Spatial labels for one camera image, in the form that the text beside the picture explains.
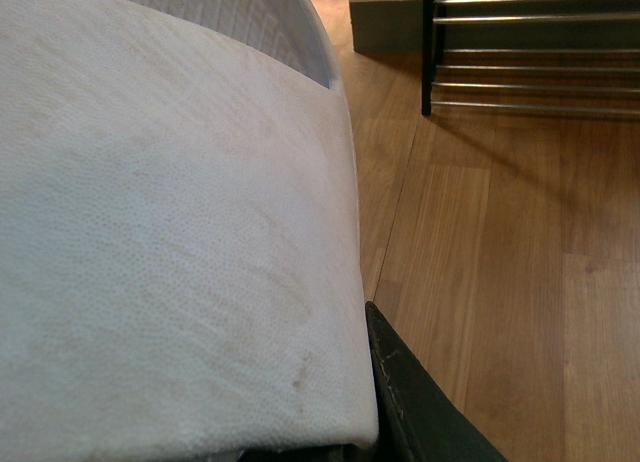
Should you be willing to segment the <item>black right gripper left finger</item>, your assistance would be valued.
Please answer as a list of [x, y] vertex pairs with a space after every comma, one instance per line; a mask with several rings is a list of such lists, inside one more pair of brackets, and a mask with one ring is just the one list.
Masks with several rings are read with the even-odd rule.
[[362, 449], [352, 444], [290, 450], [255, 449], [246, 451], [239, 462], [361, 462], [372, 461], [375, 447]]

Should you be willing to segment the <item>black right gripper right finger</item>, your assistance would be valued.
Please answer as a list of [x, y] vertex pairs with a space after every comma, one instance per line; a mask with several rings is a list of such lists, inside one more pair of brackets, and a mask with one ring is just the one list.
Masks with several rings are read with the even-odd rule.
[[378, 307], [365, 305], [376, 386], [375, 461], [503, 461], [454, 406]]

